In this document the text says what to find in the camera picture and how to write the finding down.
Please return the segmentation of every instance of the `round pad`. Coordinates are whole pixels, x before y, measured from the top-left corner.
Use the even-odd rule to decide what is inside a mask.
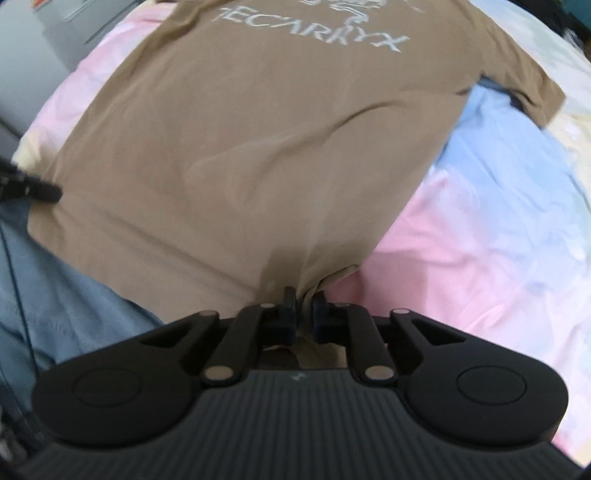
[[[74,395],[91,407],[115,407],[142,390],[138,374],[123,368],[101,368],[83,374],[74,384]]]
[[[518,447],[550,440],[569,396],[542,362],[474,340],[427,350],[406,398],[426,427],[448,439]]]
[[[117,345],[41,376],[34,411],[56,439],[112,448],[150,440],[193,403],[193,383],[167,349]]]
[[[503,367],[474,367],[457,379],[466,398],[484,405],[507,405],[519,400],[527,385],[520,374]]]

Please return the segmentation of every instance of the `black cable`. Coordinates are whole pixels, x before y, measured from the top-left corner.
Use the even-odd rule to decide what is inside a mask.
[[[21,317],[22,327],[25,331],[25,341],[27,342],[27,348],[29,350],[29,356],[31,357],[31,362],[33,363],[33,370],[35,372],[35,379],[39,379],[39,367],[37,365],[37,361],[35,360],[35,350],[33,350],[33,343],[31,342],[31,332],[29,331],[29,325],[25,318],[25,311],[22,308],[22,299],[21,293],[18,289],[17,284],[17,276],[14,271],[14,266],[12,264],[12,258],[10,257],[10,252],[8,251],[8,242],[6,240],[6,236],[4,235],[4,229],[2,228],[2,223],[0,223],[0,239],[2,239],[2,245],[4,246],[4,252],[6,253],[6,260],[8,263],[8,271],[10,273],[10,277],[12,280],[12,286],[14,288],[14,296],[17,301],[17,309],[18,313]]]

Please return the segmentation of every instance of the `white graphic print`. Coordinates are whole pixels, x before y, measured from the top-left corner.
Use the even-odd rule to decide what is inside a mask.
[[[300,0],[301,3],[306,5],[320,5],[323,0]],[[345,25],[351,25],[353,23],[360,24],[369,22],[369,15],[364,13],[362,9],[371,10],[374,8],[380,8],[386,5],[388,0],[328,0],[330,2],[330,8],[337,12],[348,12],[353,14],[345,20]]]
[[[322,0],[300,1],[309,5],[318,5]],[[380,8],[386,4],[387,0],[350,0],[348,2],[333,0],[330,1],[333,2],[331,3],[331,8],[334,6],[337,7],[335,8],[337,11],[353,13],[352,17],[349,17],[347,20],[345,20],[344,25],[335,29],[317,22],[304,22],[299,18],[262,14],[254,8],[246,7],[244,5],[237,5],[235,7],[222,7],[220,8],[220,14],[212,21],[229,20],[234,23],[244,23],[245,25],[254,28],[287,27],[291,35],[299,35],[301,37],[311,36],[324,43],[339,43],[345,46],[349,45],[349,41],[362,43],[365,42],[365,40],[368,40],[367,43],[373,45],[374,47],[388,46],[391,51],[395,52],[400,52],[398,44],[410,40],[406,35],[393,37],[388,32],[366,33],[365,30],[359,26],[361,23],[368,22],[369,18],[367,15],[363,16],[363,12],[354,9],[351,5],[364,8]]]

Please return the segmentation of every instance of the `gray cabinet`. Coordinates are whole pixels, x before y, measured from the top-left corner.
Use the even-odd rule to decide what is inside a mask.
[[[23,134],[68,70],[43,38],[30,0],[0,4],[0,119]],[[2,136],[3,144],[13,141]]]
[[[10,160],[18,146],[18,137],[0,118],[0,158]]]
[[[140,0],[49,0],[35,10],[43,36],[73,71]]]

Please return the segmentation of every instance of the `ribbed black surface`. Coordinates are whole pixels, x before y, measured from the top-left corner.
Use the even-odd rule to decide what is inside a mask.
[[[205,393],[159,439],[113,452],[52,445],[30,480],[568,480],[578,468],[552,445],[478,452],[416,425],[392,391],[348,371],[255,371]]]

